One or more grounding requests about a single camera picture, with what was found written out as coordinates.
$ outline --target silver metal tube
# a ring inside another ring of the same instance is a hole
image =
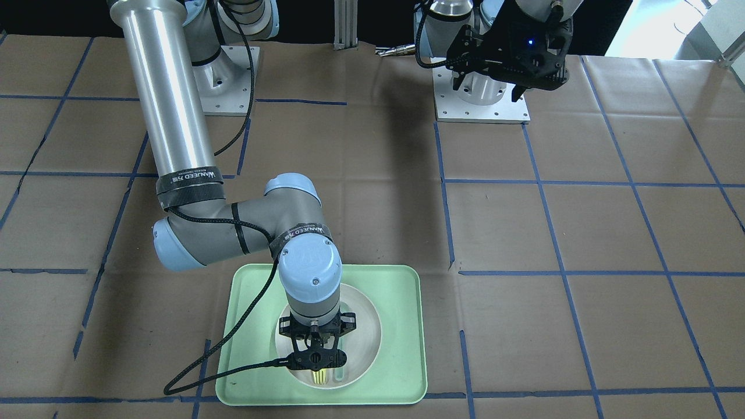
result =
[[[124,30],[158,173],[214,166],[182,27],[186,9],[176,0],[119,0],[110,14]]]

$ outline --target blue tape grid line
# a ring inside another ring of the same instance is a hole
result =
[[[709,393],[709,387],[665,387],[665,388],[605,388],[597,390],[601,396],[633,396],[637,394],[699,394]],[[720,393],[745,393],[745,387],[717,387]],[[592,390],[547,390],[547,391],[476,391],[475,399],[509,399],[520,397],[579,397],[592,396]],[[427,393],[425,399],[466,399],[460,392]],[[0,404],[76,404],[76,403],[218,403],[216,396],[167,396],[155,399],[121,399],[99,397],[0,397]]]
[[[443,191],[443,207],[445,210],[445,229],[448,235],[448,252],[450,252],[450,265],[455,262],[455,249],[453,246],[453,232],[450,225],[450,208],[448,207],[448,188],[445,185],[445,166],[443,164],[443,147],[440,144],[440,129],[437,121],[434,122],[434,140],[437,144],[437,163],[440,166],[440,187]]]
[[[274,103],[274,104],[325,104],[333,106],[346,106],[346,102],[334,102],[334,101],[309,101],[306,99],[255,99],[257,102]]]
[[[212,341],[209,339],[204,340],[204,352],[203,354],[206,355],[207,351],[209,350],[209,347],[212,345]],[[199,369],[199,379],[204,379],[207,375],[207,362],[209,362],[209,358],[202,361],[202,366]],[[191,419],[198,419],[199,418],[199,403],[202,398],[202,389],[204,387],[204,384],[199,384],[197,387],[197,399],[194,401],[194,407],[191,409]]]
[[[460,331],[460,355],[463,357],[463,375],[466,376],[466,400],[468,400],[468,413],[470,419],[476,419],[476,408],[473,404],[473,387],[471,386],[471,365],[468,360],[468,347],[466,346],[466,333]]]
[[[561,271],[458,271],[467,277],[548,277],[561,275]],[[745,277],[745,272],[706,272],[706,271],[564,271],[567,276],[653,276],[671,275],[673,277]]]
[[[514,185],[537,185],[535,180],[524,179],[445,179],[446,183],[504,183]],[[662,182],[605,182],[593,180],[541,180],[544,185],[569,186],[657,186],[665,188],[745,188],[745,183],[662,183]]]
[[[654,230],[652,229],[652,224],[650,223],[649,217],[647,216],[647,211],[644,209],[644,205],[641,202],[641,197],[639,196],[638,190],[636,186],[633,184],[633,178],[631,176],[631,171],[629,170],[629,167],[626,164],[626,159],[624,158],[624,154],[623,152],[621,152],[621,146],[618,144],[618,140],[616,139],[615,132],[613,130],[613,127],[610,124],[610,120],[608,119],[608,115],[605,111],[603,103],[601,102],[600,96],[598,95],[597,90],[595,89],[595,83],[592,80],[590,71],[587,69],[587,64],[585,62],[584,57],[580,57],[580,63],[582,64],[582,68],[585,72],[585,75],[587,76],[587,80],[590,84],[590,89],[592,90],[592,94],[595,96],[595,100],[597,102],[597,105],[600,108],[600,112],[603,114],[603,119],[605,120],[606,126],[608,128],[608,133],[611,136],[613,145],[615,146],[615,149],[618,152],[618,157],[621,160],[621,165],[624,167],[626,176],[629,182],[632,184],[631,190],[634,192],[634,197],[636,198],[636,203],[638,204],[639,210],[641,211],[641,216],[644,218],[644,223],[647,225],[647,230],[649,231],[650,237],[652,238],[652,243],[654,244],[655,250],[657,252],[657,256],[659,257],[659,261],[662,264],[662,269],[665,272],[665,276],[668,278],[670,290],[672,291],[673,297],[675,298],[675,302],[678,306],[678,310],[680,311],[680,315],[683,319],[683,323],[685,323],[685,328],[688,331],[688,336],[691,339],[691,343],[693,344],[694,349],[696,350],[696,354],[698,355],[701,368],[703,369],[704,375],[706,375],[706,380],[708,381],[708,386],[711,391],[711,394],[714,397],[714,401],[716,402],[717,407],[719,408],[719,413],[721,414],[722,419],[727,419],[727,414],[724,412],[722,401],[720,400],[719,394],[717,393],[717,389],[714,386],[714,380],[711,378],[711,373],[709,372],[708,367],[706,366],[706,361],[701,355],[701,351],[699,349],[696,336],[693,332],[693,329],[691,328],[691,323],[688,321],[688,316],[685,314],[685,310],[683,309],[682,301],[680,300],[680,296],[678,295],[678,291],[675,287],[675,282],[673,281],[673,277],[668,269],[668,264],[665,261],[665,256],[662,254],[662,249],[660,248],[659,242],[657,241],[657,237],[655,236]],[[684,121],[686,121],[686,124],[688,124],[682,112],[681,112],[681,116],[684,118]],[[716,174],[714,174],[713,169],[711,170],[711,175],[714,177],[714,180],[717,181]]]
[[[26,166],[26,169],[21,174],[21,178],[18,180],[18,186],[16,187],[16,191],[13,193],[13,197],[10,199],[10,202],[8,203],[7,207],[5,207],[5,211],[3,212],[2,218],[0,218],[0,230],[2,230],[3,226],[5,225],[5,222],[7,221],[7,218],[10,216],[10,212],[13,210],[13,207],[16,205],[18,196],[21,193],[21,186],[23,185],[23,180],[26,178],[26,174],[31,168],[31,165],[34,164],[34,160],[37,158],[37,155],[39,155],[39,151],[41,150],[42,146],[44,145],[47,138],[49,137],[51,129],[53,128],[54,123],[57,121],[57,117],[59,117],[60,112],[62,112],[62,106],[64,106],[66,97],[70,94],[70,90],[72,90],[72,85],[75,83],[75,79],[77,79],[77,76],[80,74],[80,69],[83,68],[83,62],[85,62],[92,44],[93,44],[93,38],[91,38],[88,41],[88,45],[86,46],[86,49],[83,52],[83,56],[80,58],[80,62],[77,64],[77,68],[75,69],[75,72],[72,74],[72,79],[70,80],[70,83],[67,85],[67,89],[65,89],[65,95],[62,98],[60,98],[61,99],[60,104],[57,105],[57,109],[54,111],[54,115],[52,116],[52,119],[49,122],[49,126],[44,132],[44,137],[42,137],[42,140],[39,142],[37,149],[34,150],[34,154],[31,155],[31,160],[29,160],[28,166]]]
[[[241,176],[243,171],[243,162],[246,157],[246,147],[248,146],[248,133],[251,131],[251,119],[246,123],[246,129],[243,131],[243,145],[241,146],[241,156],[238,158],[238,168],[235,170],[236,176]]]
[[[11,274],[58,274],[58,275],[83,275],[87,269],[55,269],[55,268],[0,268],[0,272]]]
[[[41,100],[60,100],[62,98],[69,101],[132,101],[139,102],[139,98],[113,98],[108,96],[51,96],[51,95],[0,95],[2,99],[41,99]]]
[[[706,167],[708,168],[709,173],[711,173],[711,177],[714,178],[714,183],[716,183],[717,186],[719,187],[719,191],[722,192],[722,196],[724,197],[724,201],[727,203],[729,210],[732,211],[732,214],[738,220],[740,229],[743,231],[743,233],[745,233],[745,225],[743,225],[742,218],[740,218],[740,216],[738,215],[738,212],[735,210],[735,207],[732,206],[732,202],[729,200],[729,196],[727,195],[727,192],[724,190],[722,183],[719,181],[719,177],[714,172],[714,166],[712,166],[711,162],[708,161],[708,157],[706,156],[706,153],[704,152],[703,147],[701,147],[701,143],[699,142],[698,137],[696,136],[694,132],[694,129],[692,128],[690,122],[688,122],[688,117],[686,117],[685,113],[683,113],[683,109],[680,107],[680,103],[678,103],[678,99],[673,94],[673,90],[670,88],[670,84],[668,84],[668,80],[665,79],[665,76],[662,74],[662,70],[659,68],[659,64],[657,63],[657,61],[653,60],[652,64],[654,65],[655,70],[657,70],[657,74],[659,75],[659,78],[662,79],[662,84],[665,85],[665,89],[668,90],[668,94],[670,95],[670,99],[673,100],[673,103],[675,104],[675,108],[678,109],[678,113],[680,114],[680,117],[682,118],[683,123],[685,124],[685,127],[688,129],[688,132],[691,134],[691,138],[693,139],[694,143],[696,144],[696,148],[698,148],[698,151],[701,154],[701,157],[703,158],[703,162],[706,163]]]
[[[140,162],[142,161],[142,155],[145,152],[145,147],[148,144],[148,134],[145,133],[145,137],[142,140],[142,145],[140,145],[139,153],[137,154],[137,160],[135,160],[134,167],[132,167],[132,173],[130,175],[130,180],[127,183],[127,190],[124,192],[124,196],[121,199],[121,204],[119,205],[119,211],[116,214],[116,219],[114,220],[114,226],[111,229],[111,234],[109,234],[109,241],[106,244],[106,250],[104,251],[104,256],[101,259],[101,266],[98,268],[98,274],[96,275],[95,282],[93,283],[93,288],[91,289],[90,297],[88,297],[88,305],[86,306],[85,314],[83,315],[83,321],[81,322],[82,330],[77,335],[77,340],[75,341],[75,346],[72,348],[72,355],[73,358],[77,359],[77,353],[80,351],[80,345],[83,343],[83,333],[85,332],[85,329],[88,327],[88,320],[90,320],[91,311],[93,310],[93,302],[95,300],[96,293],[98,292],[98,286],[101,284],[101,278],[104,275],[104,271],[106,269],[106,262],[109,259],[109,253],[111,253],[111,248],[114,245],[114,238],[116,237],[116,232],[119,229],[119,225],[121,223],[121,218],[124,215],[124,208],[127,206],[127,201],[130,198],[130,193],[132,192],[132,185],[134,184],[135,179],[137,178],[137,169],[139,168]]]
[[[548,223],[548,231],[551,234],[551,241],[554,244],[554,253],[557,257],[559,264],[559,272],[561,273],[562,282],[564,284],[564,291],[566,292],[566,299],[569,303],[569,310],[571,311],[571,318],[574,322],[574,330],[577,333],[577,340],[580,344],[580,350],[582,351],[582,358],[585,362],[585,369],[587,370],[587,379],[590,382],[590,389],[592,390],[592,399],[595,401],[595,410],[597,411],[598,419],[603,419],[603,407],[600,404],[600,395],[597,392],[597,385],[595,384],[595,375],[592,373],[592,366],[590,365],[590,357],[587,353],[587,346],[585,346],[585,338],[582,334],[582,328],[580,327],[580,318],[577,316],[577,309],[574,306],[574,298],[571,295],[571,289],[569,287],[569,279],[567,278],[566,271],[564,269],[564,260],[561,256],[561,250],[559,249],[559,242],[557,240],[556,231],[554,230],[554,222],[551,220],[551,211],[548,209],[548,200],[543,189],[543,182],[541,181],[541,174],[538,171],[538,163],[536,156],[533,153],[533,146],[530,143],[530,136],[527,133],[525,124],[522,125],[522,135],[525,138],[525,145],[527,146],[527,153],[530,156],[530,164],[533,166],[533,173],[536,175],[536,182],[538,184],[538,192],[541,195],[541,202],[543,203],[543,211],[546,215],[546,222]]]

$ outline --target blue joint cap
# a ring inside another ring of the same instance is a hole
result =
[[[153,226],[153,244],[160,262],[172,271],[204,268],[181,244],[167,218],[158,220]]]
[[[282,286],[301,303],[319,303],[331,297],[341,284],[341,270],[339,250],[320,234],[301,234],[279,254]]]
[[[494,19],[497,18],[503,4],[504,0],[484,0],[481,3],[481,15],[488,26],[491,27],[494,24]]]
[[[321,205],[321,199],[318,198],[316,187],[313,186],[313,182],[311,182],[311,180],[308,179],[308,177],[304,174],[283,173],[275,177],[274,179],[267,182],[267,187],[264,188],[264,196],[266,196],[266,194],[268,194],[269,192],[272,192],[274,189],[279,188],[298,189],[303,192],[307,192],[313,195],[318,200],[318,204]]]

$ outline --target velcro strap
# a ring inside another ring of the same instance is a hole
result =
[[[332,242],[334,241],[331,238],[331,230],[326,225],[320,224],[320,223],[300,223],[296,225],[295,227],[292,227],[290,230],[287,230],[284,233],[277,236],[276,239],[274,239],[269,244],[269,250],[272,253],[272,257],[276,259],[279,252],[283,249],[283,247],[290,240],[305,233],[320,234],[321,236],[325,236],[327,239],[331,240]]]

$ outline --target black cable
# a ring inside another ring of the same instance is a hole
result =
[[[233,23],[235,23],[235,26],[238,28],[238,32],[241,34],[241,39],[243,40],[243,45],[246,46],[246,52],[248,53],[248,63],[250,67],[250,73],[251,73],[251,92],[249,95],[249,101],[248,101],[248,109],[246,110],[246,118],[243,120],[243,125],[241,125],[241,129],[238,130],[238,133],[233,137],[233,139],[230,140],[227,144],[225,144],[220,150],[217,150],[215,152],[215,156],[222,154],[223,151],[227,150],[235,144],[236,141],[238,141],[239,138],[241,138],[241,135],[246,130],[246,127],[248,126],[248,121],[251,118],[251,110],[253,109],[253,96],[254,96],[254,86],[256,85],[256,71],[253,68],[253,55],[251,54],[251,48],[248,46],[248,39],[246,39],[246,34],[243,32],[243,28],[241,27],[241,24],[238,22],[238,20],[233,16],[233,9],[227,6],[225,4],[224,0],[218,0],[220,3],[220,6],[223,7],[223,10],[225,10],[225,14],[232,20]]]
[[[274,238],[272,235],[266,231],[263,227],[258,226],[256,224],[250,223],[248,221],[243,220],[234,220],[231,218],[199,218],[199,217],[192,217],[191,215],[186,215],[183,212],[179,211],[176,207],[168,208],[168,211],[177,216],[178,218],[183,218],[186,221],[191,221],[192,223],[203,223],[203,224],[233,224],[233,225],[240,225],[246,228],[250,228],[251,230],[256,230],[259,233],[263,234],[264,237],[267,238],[267,242],[271,243]]]
[[[416,38],[414,38],[414,58],[416,58],[416,63],[419,64],[420,67],[423,69],[436,69],[438,67],[444,67],[444,66],[451,66],[453,64],[458,64],[463,61],[468,60],[468,55],[464,55],[459,58],[454,58],[452,60],[442,60],[437,63],[425,63],[422,61],[422,56],[419,51],[419,46],[422,43],[422,32],[424,31],[424,21],[427,19],[427,15],[429,13],[429,7],[432,5],[433,0],[422,0],[419,3],[419,7],[422,8],[422,18],[419,21],[419,26],[416,28]]]
[[[233,368],[232,370],[224,371],[219,374],[215,374],[209,377],[205,377],[200,379],[199,381],[195,381],[191,384],[182,385],[178,388],[172,388],[174,385],[176,385],[177,382],[179,382],[186,374],[189,373],[189,371],[195,369],[197,366],[202,365],[202,362],[205,362],[213,353],[217,352],[223,345],[228,342],[233,335],[235,335],[236,332],[238,332],[238,329],[241,328],[241,325],[243,325],[243,322],[246,321],[246,318],[248,318],[248,315],[251,314],[253,311],[254,306],[261,300],[262,297],[264,297],[264,293],[269,289],[269,286],[272,283],[272,280],[274,279],[274,275],[277,271],[277,265],[279,264],[279,258],[274,260],[274,264],[272,265],[272,271],[269,274],[269,279],[267,279],[267,282],[264,284],[264,288],[261,289],[261,291],[256,295],[256,298],[253,299],[251,304],[248,306],[246,311],[243,313],[240,319],[238,319],[238,322],[235,323],[235,326],[228,332],[225,337],[223,337],[217,344],[215,344],[213,347],[209,348],[209,350],[204,353],[204,355],[197,358],[196,361],[192,362],[191,365],[184,368],[183,371],[181,371],[178,375],[176,375],[168,384],[165,385],[163,388],[163,394],[166,396],[171,396],[176,393],[180,393],[181,391],[189,390],[190,388],[197,387],[199,385],[204,384],[205,382],[212,381],[214,379],[222,378],[225,376],[229,376],[230,374],[235,374],[240,371],[245,370],[252,370],[256,368],[268,368],[268,367],[281,367],[284,365],[287,365],[288,359],[287,358],[277,358],[273,359],[271,361],[261,362],[258,364],[251,364],[251,365],[244,365],[242,367]]]

